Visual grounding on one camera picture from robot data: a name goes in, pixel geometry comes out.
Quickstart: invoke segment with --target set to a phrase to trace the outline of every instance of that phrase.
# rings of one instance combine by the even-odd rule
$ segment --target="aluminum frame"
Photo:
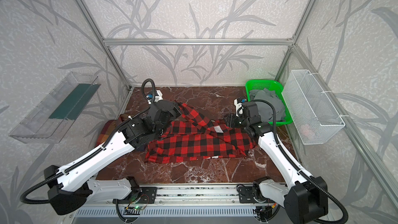
[[[317,73],[315,67],[308,60],[305,53],[301,50],[298,45],[294,45],[292,48],[292,54],[298,59],[301,66],[304,69],[308,69],[313,76],[319,82],[323,90],[328,94],[329,99],[335,106],[336,110],[341,115],[349,115],[345,108],[338,101],[336,96],[329,86],[325,83],[323,78]],[[398,211],[398,182],[395,180],[394,176],[384,165],[383,161],[379,156],[377,156],[375,150],[371,147],[369,142],[366,140],[358,126],[355,124],[351,117],[343,117],[346,127],[344,128],[347,136],[351,140],[352,144],[355,146],[358,153],[361,155],[362,159],[372,171],[376,181],[380,184],[381,188],[385,190],[387,197],[391,200],[395,209]]]
[[[130,88],[131,88],[130,83],[128,82],[126,76],[122,72],[122,70],[121,70],[119,64],[117,63],[115,57],[113,56],[111,50],[109,49],[109,47],[107,47],[104,44],[100,29],[98,28],[97,24],[95,23],[94,18],[92,17],[90,11],[88,10],[86,3],[84,2],[84,0],[74,0],[74,1],[77,4],[77,7],[79,8],[83,17],[87,21],[89,27],[93,31],[94,36],[96,37],[97,41],[99,42],[100,46],[102,47],[104,53],[107,55],[112,66],[115,68],[117,74],[120,76],[120,78],[122,79],[122,81],[125,84],[125,86],[127,87],[127,89],[130,90]]]
[[[298,40],[299,40],[303,30],[304,30],[304,27],[307,24],[307,22],[308,22],[308,20],[309,20],[309,18],[311,16],[311,13],[314,11],[314,8],[315,8],[317,2],[318,2],[318,0],[309,0],[308,1],[308,4],[307,4],[307,6],[306,6],[306,8],[305,8],[305,10],[304,10],[304,12],[303,12],[303,14],[301,16],[301,20],[298,23],[296,31],[295,31],[295,33],[294,33],[294,35],[292,37],[293,41],[292,41],[291,45],[295,45],[298,42]],[[292,53],[292,51],[291,51],[291,47],[292,46],[291,45],[289,46],[289,49],[287,50],[287,52],[285,54],[285,57],[283,58],[283,61],[282,61],[281,65],[280,65],[280,67],[279,67],[278,73],[276,74],[275,80],[277,82],[279,82],[279,80],[281,79],[281,77],[283,75],[283,71],[285,70],[286,65],[288,64],[288,62],[290,60],[290,55]]]
[[[105,38],[107,46],[117,45],[291,45],[291,38],[264,39],[197,39],[197,38]]]

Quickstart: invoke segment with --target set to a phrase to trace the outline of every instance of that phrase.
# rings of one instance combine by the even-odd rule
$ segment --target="folded clothing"
[[[212,157],[245,157],[256,143],[241,129],[227,127],[223,120],[210,121],[187,104],[178,103],[186,121],[173,121],[148,145],[145,161],[171,163]]]
[[[259,99],[271,103],[276,111],[276,121],[285,121],[285,105],[276,95],[275,91],[270,91],[266,88],[263,90],[251,90],[249,96],[251,101]],[[264,102],[256,102],[256,104],[258,113],[261,116],[261,121],[272,121],[272,108]]]

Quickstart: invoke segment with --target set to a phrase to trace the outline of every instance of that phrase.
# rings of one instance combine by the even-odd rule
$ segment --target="brown marble table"
[[[163,98],[186,102],[210,119],[221,119],[234,112],[234,99],[246,96],[244,87],[161,87]],[[134,115],[145,109],[139,88],[134,88],[127,104],[127,114]],[[278,134],[287,149],[295,156],[284,126]],[[269,176],[283,182],[281,173],[270,157],[258,146],[247,157],[202,159],[182,163],[144,162],[146,152],[133,151],[102,169],[99,180],[122,179],[133,176],[138,184],[144,183],[248,183]]]

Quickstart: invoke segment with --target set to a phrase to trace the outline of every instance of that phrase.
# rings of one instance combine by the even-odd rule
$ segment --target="laundry basket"
[[[303,144],[323,144],[345,126],[309,70],[292,70],[282,92]]]
[[[286,113],[286,117],[285,117],[285,121],[277,121],[276,122],[276,126],[282,126],[284,124],[290,124],[293,122],[292,117],[290,116],[289,110],[286,107],[286,103],[285,100],[283,99],[282,96],[282,91],[283,91],[283,86],[281,85],[281,83],[277,82],[277,81],[273,81],[273,80],[250,80],[248,82],[246,82],[246,93],[248,95],[248,101],[250,101],[250,95],[249,92],[251,90],[263,90],[264,88],[270,90],[270,91],[275,91],[276,95],[279,97],[279,99],[283,102],[283,104],[285,105],[285,113]]]

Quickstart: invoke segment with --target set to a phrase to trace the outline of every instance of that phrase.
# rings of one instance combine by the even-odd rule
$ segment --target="green plastic basket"
[[[250,96],[249,96],[249,92],[250,90],[263,90],[264,88],[270,90],[270,91],[275,91],[276,95],[282,100],[283,104],[285,105],[285,113],[286,113],[286,117],[285,117],[285,121],[281,122],[281,121],[277,121],[276,122],[276,126],[282,126],[284,124],[291,124],[293,122],[292,117],[290,116],[289,110],[286,107],[286,103],[285,100],[283,99],[282,96],[282,91],[283,91],[283,86],[281,85],[281,83],[277,82],[277,81],[273,81],[273,80],[250,80],[248,82],[246,82],[246,93],[248,95],[248,101],[250,101]]]

